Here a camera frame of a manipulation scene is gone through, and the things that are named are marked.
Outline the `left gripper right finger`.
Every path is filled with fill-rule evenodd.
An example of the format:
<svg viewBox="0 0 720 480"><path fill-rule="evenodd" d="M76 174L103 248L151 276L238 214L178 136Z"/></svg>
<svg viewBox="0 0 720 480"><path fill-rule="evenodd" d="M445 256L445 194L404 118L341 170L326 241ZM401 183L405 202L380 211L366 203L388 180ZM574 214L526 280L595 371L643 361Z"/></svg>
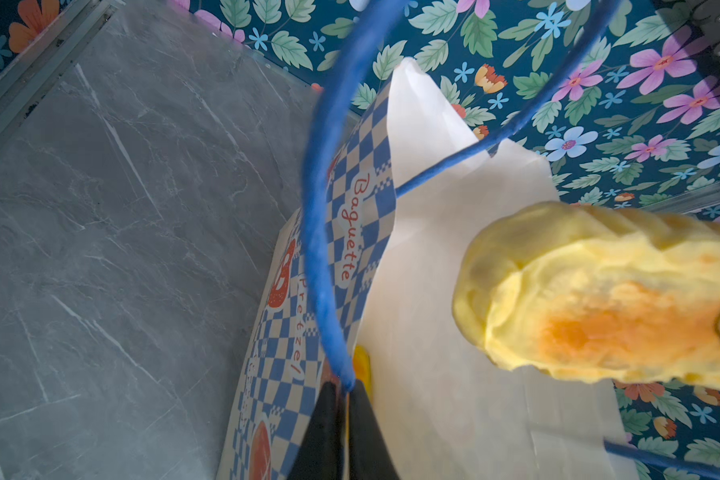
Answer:
<svg viewBox="0 0 720 480"><path fill-rule="evenodd" d="M362 381L348 394L348 461L351 480L399 480Z"/></svg>

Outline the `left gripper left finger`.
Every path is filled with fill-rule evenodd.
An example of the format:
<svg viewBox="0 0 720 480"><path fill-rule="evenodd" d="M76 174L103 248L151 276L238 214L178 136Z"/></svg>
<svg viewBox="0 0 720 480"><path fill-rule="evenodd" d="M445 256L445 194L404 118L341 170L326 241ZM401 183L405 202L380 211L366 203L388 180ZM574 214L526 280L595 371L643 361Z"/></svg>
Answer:
<svg viewBox="0 0 720 480"><path fill-rule="evenodd" d="M341 414L337 386L324 383L288 480L336 480L341 477Z"/></svg>

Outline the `checkered paper bag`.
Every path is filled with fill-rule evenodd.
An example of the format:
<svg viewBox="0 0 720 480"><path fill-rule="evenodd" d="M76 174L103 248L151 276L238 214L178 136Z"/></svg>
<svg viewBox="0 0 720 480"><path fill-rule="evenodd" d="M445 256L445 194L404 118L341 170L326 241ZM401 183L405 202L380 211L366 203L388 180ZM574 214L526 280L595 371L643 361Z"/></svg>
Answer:
<svg viewBox="0 0 720 480"><path fill-rule="evenodd" d="M324 383L349 478L353 353L400 479L720 479L720 390L505 370L452 314L487 225L542 202L720 223L717 41L684 1L224 1L325 88L217 475L287 479Z"/></svg>

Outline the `oval orange glazed bun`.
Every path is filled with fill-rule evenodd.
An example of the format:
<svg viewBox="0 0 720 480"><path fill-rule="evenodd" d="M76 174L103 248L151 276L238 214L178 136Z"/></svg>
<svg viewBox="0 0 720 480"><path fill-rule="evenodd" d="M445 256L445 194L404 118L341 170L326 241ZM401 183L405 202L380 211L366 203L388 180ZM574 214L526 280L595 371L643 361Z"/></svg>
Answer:
<svg viewBox="0 0 720 480"><path fill-rule="evenodd" d="M370 402L373 402L373 375L368 351L357 345L353 353L353 368L358 381L363 383Z"/></svg>

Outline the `sugared bread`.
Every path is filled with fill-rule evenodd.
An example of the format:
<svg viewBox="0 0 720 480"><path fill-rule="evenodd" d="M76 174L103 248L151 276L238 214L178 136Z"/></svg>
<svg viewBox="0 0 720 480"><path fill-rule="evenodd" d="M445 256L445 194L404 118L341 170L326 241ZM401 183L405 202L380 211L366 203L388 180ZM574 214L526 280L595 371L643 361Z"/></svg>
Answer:
<svg viewBox="0 0 720 480"><path fill-rule="evenodd" d="M532 205L473 239L452 314L505 370L720 390L720 223Z"/></svg>

